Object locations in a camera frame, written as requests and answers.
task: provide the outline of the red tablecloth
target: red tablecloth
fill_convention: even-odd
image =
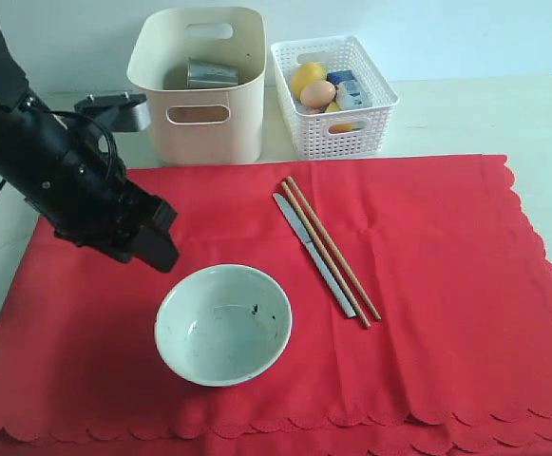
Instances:
[[[504,161],[132,171],[180,212],[167,275],[41,219],[0,315],[0,452],[552,454],[552,265]],[[289,174],[383,315],[370,330],[342,317],[273,202]],[[294,327],[271,369],[211,389],[173,374],[152,330],[177,281],[223,262],[273,276]]]

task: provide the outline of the chopsticks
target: chopsticks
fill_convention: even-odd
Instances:
[[[305,210],[310,215],[310,219],[312,219],[312,222],[317,227],[317,230],[320,232],[320,235],[322,235],[324,240],[326,240],[326,243],[328,244],[331,251],[334,253],[334,256],[336,257],[339,264],[343,267],[343,270],[346,272],[346,274],[350,278],[350,281],[352,282],[355,289],[358,291],[360,296],[362,296],[362,299],[364,299],[364,302],[366,302],[367,306],[369,307],[369,310],[371,311],[372,316],[374,316],[377,320],[380,320],[381,315],[379,314],[377,309],[372,304],[371,299],[369,298],[369,295],[367,294],[367,292],[365,292],[364,288],[362,288],[362,284],[360,283],[360,280],[358,280],[358,277],[356,277],[355,274],[353,273],[352,267],[347,262],[347,260],[343,257],[343,255],[339,251],[338,247],[334,243],[333,239],[329,235],[328,231],[326,231],[326,228],[324,228],[324,225],[322,224],[320,219],[315,214],[314,208],[305,199],[305,195],[303,195],[303,192],[301,192],[301,189],[298,188],[298,185],[296,185],[296,182],[292,178],[292,176],[289,176],[288,178],[286,178],[286,181],[288,183],[290,183],[291,187],[293,187],[293,189],[298,194],[298,197],[301,199],[301,202],[305,206]]]
[[[331,272],[333,273],[335,280],[337,281],[337,283],[339,284],[339,286],[343,290],[343,293],[350,300],[350,304],[352,305],[352,307],[355,310],[356,314],[358,315],[358,317],[362,321],[362,324],[365,326],[365,328],[369,328],[371,326],[371,322],[364,315],[364,312],[362,311],[362,308],[358,304],[358,301],[355,299],[355,296],[353,295],[352,290],[350,290],[350,287],[348,286],[347,282],[343,278],[343,275],[341,275],[339,269],[337,268],[336,264],[333,261],[333,258],[329,254],[328,250],[326,250],[326,247],[324,246],[324,243],[322,242],[320,237],[317,235],[317,232],[315,231],[314,227],[312,226],[309,219],[305,215],[305,213],[304,213],[303,209],[301,208],[300,204],[296,200],[295,194],[291,191],[291,189],[288,186],[287,182],[290,183],[291,186],[293,186],[295,191],[298,193],[298,195],[301,198],[301,200],[303,201],[303,204],[305,205],[308,213],[310,214],[310,217],[312,218],[315,226],[318,228],[318,230],[320,231],[320,233],[322,234],[322,236],[326,240],[327,244],[329,245],[329,247],[333,251],[334,255],[337,257],[337,259],[339,260],[339,262],[343,266],[345,272],[350,277],[350,280],[352,281],[353,285],[358,289],[358,292],[363,297],[363,299],[365,299],[365,301],[370,303],[369,308],[371,309],[372,314],[376,315],[375,318],[377,320],[380,320],[381,316],[379,315],[377,310],[372,305],[371,300],[369,299],[368,295],[366,294],[366,292],[362,288],[362,285],[360,285],[360,281],[357,279],[357,277],[353,273],[352,268],[350,267],[348,262],[345,260],[343,255],[341,255],[341,252],[339,251],[339,249],[334,244],[333,239],[328,235],[328,232],[324,228],[324,225],[322,225],[319,218],[315,214],[314,209],[309,204],[309,202],[307,202],[307,200],[305,199],[305,196],[303,195],[301,190],[296,185],[295,180],[290,176],[288,178],[286,178],[286,181],[283,181],[281,183],[282,188],[284,189],[284,193],[286,193],[286,196],[288,197],[289,202],[291,203],[291,205],[295,209],[296,214],[299,216],[299,218],[303,222],[303,225],[305,226],[305,228],[309,232],[310,237],[312,238],[312,241],[314,242],[315,246],[317,247],[319,253],[322,255],[323,259],[326,261],[329,268],[331,269]]]

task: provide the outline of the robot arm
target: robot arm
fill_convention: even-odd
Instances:
[[[0,31],[0,175],[49,220],[56,237],[168,272],[178,257],[168,234],[176,212],[126,178],[102,126],[121,124],[122,113],[143,102],[126,96],[81,102],[81,113],[54,113],[29,88]],[[98,147],[103,134],[108,156]]]

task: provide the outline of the bowl rim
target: bowl rim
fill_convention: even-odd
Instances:
[[[221,269],[227,269],[227,270],[244,270],[244,271],[250,271],[253,274],[257,274],[261,276],[262,278],[267,279],[267,281],[275,287],[277,292],[279,293],[280,297],[282,298],[283,302],[286,304],[286,314],[289,317],[289,324],[286,328],[286,333],[284,334],[284,337],[281,339],[281,342],[279,346],[277,347],[276,351],[265,361],[259,368],[256,368],[255,370],[246,373],[244,375],[241,375],[237,378],[232,378],[229,380],[206,380],[201,378],[192,378],[189,375],[184,375],[175,367],[172,366],[164,357],[162,353],[162,348],[160,348],[160,343],[158,342],[158,322],[160,321],[160,317],[162,316],[162,313],[164,312],[164,308],[167,307],[168,303],[171,301],[173,294],[182,287],[185,282],[189,281],[193,276],[198,276],[201,274],[207,274],[211,271],[215,270],[221,270]],[[280,286],[279,283],[276,282],[276,280],[268,275],[267,273],[264,273],[263,271],[254,268],[252,266],[247,266],[245,264],[235,264],[235,263],[225,263],[225,264],[216,264],[213,266],[208,266],[207,268],[202,268],[197,270],[194,273],[191,273],[190,275],[187,275],[184,277],[181,281],[179,281],[172,289],[168,292],[168,294],[165,296],[165,298],[162,300],[162,303],[160,304],[160,308],[158,309],[158,312],[155,317],[155,324],[153,327],[153,336],[155,339],[155,345],[158,349],[158,353],[160,354],[160,358],[162,361],[170,368],[171,371],[173,371],[175,374],[177,374],[179,377],[184,378],[185,380],[195,383],[197,385],[203,385],[205,387],[229,387],[232,385],[237,385],[243,382],[246,382],[248,380],[251,380],[262,373],[264,373],[266,370],[271,368],[275,361],[280,357],[280,355],[284,352],[284,349],[288,345],[288,341],[291,336],[292,328],[293,328],[293,310],[291,308],[291,303],[284,292],[284,289]]]

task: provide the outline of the storage bin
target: storage bin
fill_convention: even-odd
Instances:
[[[379,151],[398,96],[356,38],[337,36],[289,41],[275,43],[271,50],[276,70],[277,96],[300,159],[350,159]],[[372,107],[303,114],[305,107],[294,99],[289,83],[295,69],[305,62],[318,62],[329,72],[350,69],[371,98]],[[338,124],[357,124],[362,128],[346,133],[331,133],[329,128]]]
[[[147,97],[150,135],[169,164],[254,162],[265,78],[261,15],[246,8],[173,8],[144,23],[127,69]],[[239,69],[240,85],[186,89],[188,59]]]

